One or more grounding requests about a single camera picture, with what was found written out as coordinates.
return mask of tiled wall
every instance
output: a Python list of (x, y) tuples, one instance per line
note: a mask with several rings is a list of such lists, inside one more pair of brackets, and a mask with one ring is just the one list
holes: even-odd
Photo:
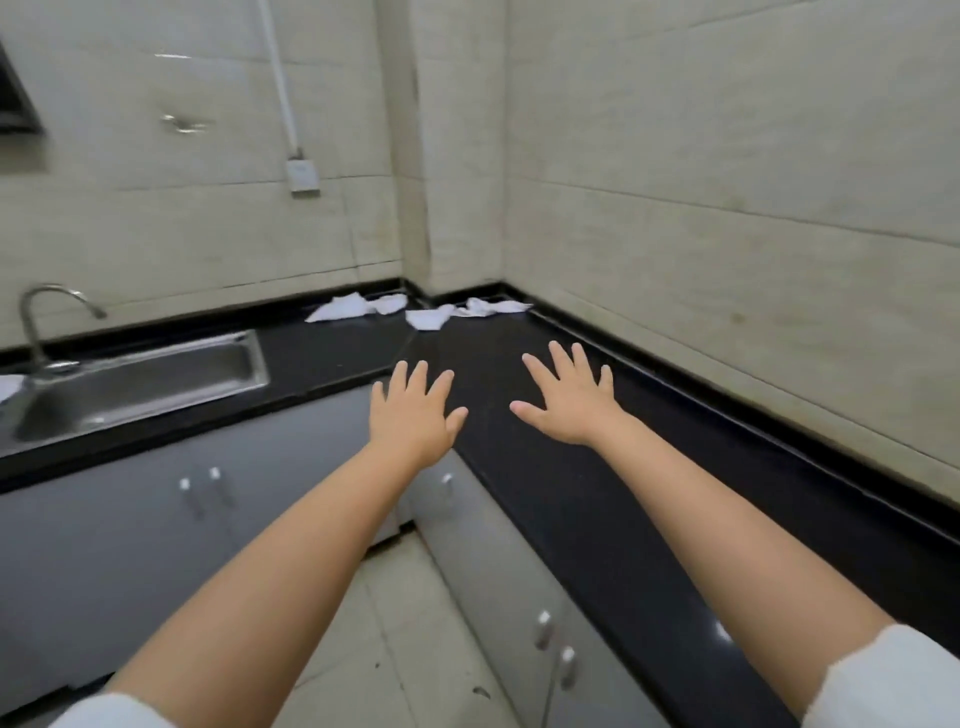
[(506, 0), (377, 0), (407, 275), (503, 276)]
[(960, 5), (511, 0), (507, 278), (960, 502)]
[[(274, 0), (320, 198), (287, 191), (253, 0), (7, 0), (0, 37), (47, 136), (0, 139), (0, 347), (30, 282), (56, 336), (398, 275), (372, 0)], [(175, 114), (207, 125), (179, 134)]]

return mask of gray cabinet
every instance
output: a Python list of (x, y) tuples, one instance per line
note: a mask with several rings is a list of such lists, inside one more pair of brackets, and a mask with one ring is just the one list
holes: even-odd
[(650, 698), (572, 604), (561, 632), (547, 728), (668, 728)]
[(0, 629), (0, 716), (60, 685), (57, 674), (40, 661), (37, 649)]
[(517, 716), (539, 728), (564, 607), (560, 584), (456, 453), (421, 474), (410, 500)]
[(3, 627), (60, 685), (123, 665), (229, 558), (191, 468), (174, 445), (0, 498)]
[(343, 392), (188, 442), (238, 547), (367, 444), (370, 388)]
[[(367, 443), (369, 397), (352, 390), (0, 496), (0, 715), (121, 667)], [(391, 514), (374, 542), (397, 531)]]
[(456, 453), (409, 491), (414, 520), (526, 728), (666, 728)]

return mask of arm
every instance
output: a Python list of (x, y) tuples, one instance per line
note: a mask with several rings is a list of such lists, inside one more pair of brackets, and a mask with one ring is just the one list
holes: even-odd
[(211, 578), (107, 685), (179, 728), (270, 726), (367, 546), (414, 475), (453, 445), (453, 380), (399, 362), (373, 386), (370, 442)]
[(594, 448), (623, 478), (751, 664), (795, 716), (828, 668), (894, 621), (813, 551), (662, 440), (613, 398), (603, 367), (550, 343), (557, 375), (525, 354), (546, 409), (515, 401), (524, 422)]

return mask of wall socket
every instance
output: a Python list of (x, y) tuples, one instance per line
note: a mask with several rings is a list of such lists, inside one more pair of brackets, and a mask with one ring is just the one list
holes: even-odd
[(291, 192), (320, 192), (320, 177), (309, 159), (287, 159), (287, 181)]

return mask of person's right hand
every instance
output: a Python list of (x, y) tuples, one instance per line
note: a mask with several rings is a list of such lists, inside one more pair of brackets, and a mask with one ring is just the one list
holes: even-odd
[(546, 409), (530, 402), (513, 401), (510, 410), (554, 440), (595, 447), (604, 426), (623, 415), (613, 398), (613, 372), (605, 364), (600, 369), (599, 383), (595, 382), (587, 354), (580, 344), (573, 345), (572, 360), (556, 341), (550, 342), (550, 353), (556, 376), (532, 354), (523, 355), (523, 363), (543, 393)]

